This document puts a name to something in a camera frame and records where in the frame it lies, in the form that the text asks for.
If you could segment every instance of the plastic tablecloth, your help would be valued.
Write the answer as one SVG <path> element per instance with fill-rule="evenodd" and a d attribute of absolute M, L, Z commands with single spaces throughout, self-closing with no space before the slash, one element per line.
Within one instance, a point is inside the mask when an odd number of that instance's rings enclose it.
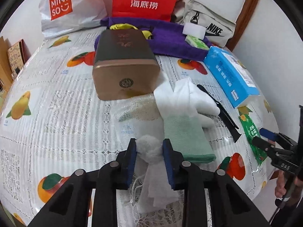
<path fill-rule="evenodd" d="M 0 200 L 25 224 L 76 169 L 99 169 L 126 149 L 118 142 L 111 121 L 110 110 L 117 101 L 99 100 L 92 79 L 89 53 L 104 29 L 78 31 L 45 41 L 28 60 L 5 100 L 0 118 Z M 211 117 L 216 126 L 204 132 L 217 159 L 201 168 L 215 171 L 225 157 L 240 154 L 245 177 L 234 180 L 254 199 L 274 168 L 269 158 L 258 166 L 239 121 L 239 110 L 231 106 L 202 62 L 197 71 L 186 69 L 178 58 L 156 59 L 172 84 L 190 77 L 195 84 L 203 85 L 240 127 L 242 136 L 234 143 L 220 118 Z M 246 110 L 258 129 L 278 132 L 262 94 Z M 117 192 L 119 226 L 181 226 L 182 200 L 166 210 L 142 215 L 130 203 L 131 197 L 131 191 Z"/>

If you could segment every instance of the green tissue pack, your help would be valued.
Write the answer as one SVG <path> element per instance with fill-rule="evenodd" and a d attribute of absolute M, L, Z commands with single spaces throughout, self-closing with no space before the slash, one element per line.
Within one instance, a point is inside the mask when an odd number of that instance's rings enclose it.
<path fill-rule="evenodd" d="M 209 50 L 208 46 L 199 38 L 187 35 L 185 41 L 192 47 L 202 50 Z"/>

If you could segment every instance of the blue tissue box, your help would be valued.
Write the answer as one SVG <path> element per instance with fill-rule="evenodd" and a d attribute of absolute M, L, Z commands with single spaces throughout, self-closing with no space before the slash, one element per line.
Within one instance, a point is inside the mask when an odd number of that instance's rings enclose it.
<path fill-rule="evenodd" d="M 230 52 L 211 46 L 205 65 L 221 85 L 234 108 L 249 104 L 260 92 L 245 69 Z"/>

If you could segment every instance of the brown gift box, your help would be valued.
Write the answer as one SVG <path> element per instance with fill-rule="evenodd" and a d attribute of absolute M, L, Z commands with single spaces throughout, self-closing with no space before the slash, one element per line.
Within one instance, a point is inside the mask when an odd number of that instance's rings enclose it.
<path fill-rule="evenodd" d="M 142 31 L 105 30 L 100 35 L 93 79 L 101 100 L 152 93 L 160 67 Z"/>

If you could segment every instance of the cardboard box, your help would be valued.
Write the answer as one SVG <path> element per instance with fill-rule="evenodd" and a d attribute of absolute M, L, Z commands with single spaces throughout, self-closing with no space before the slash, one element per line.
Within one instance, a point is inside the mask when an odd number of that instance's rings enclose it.
<path fill-rule="evenodd" d="M 246 106 L 260 94 L 242 63 L 230 52 L 212 46 L 204 63 L 221 85 L 234 108 Z"/>
<path fill-rule="evenodd" d="M 160 67 L 142 31 L 105 30 L 100 35 L 93 79 L 101 100 L 152 93 Z"/>
<path fill-rule="evenodd" d="M 3 37 L 0 37 L 0 80 L 3 89 L 8 91 L 12 85 L 13 79 L 7 56 L 7 45 L 4 42 Z"/>
<path fill-rule="evenodd" d="M 7 50 L 7 56 L 9 58 L 9 64 L 11 66 L 12 72 L 19 74 L 20 70 L 23 68 L 27 59 L 24 54 L 24 41 L 21 39 L 19 42 L 16 42 Z"/>

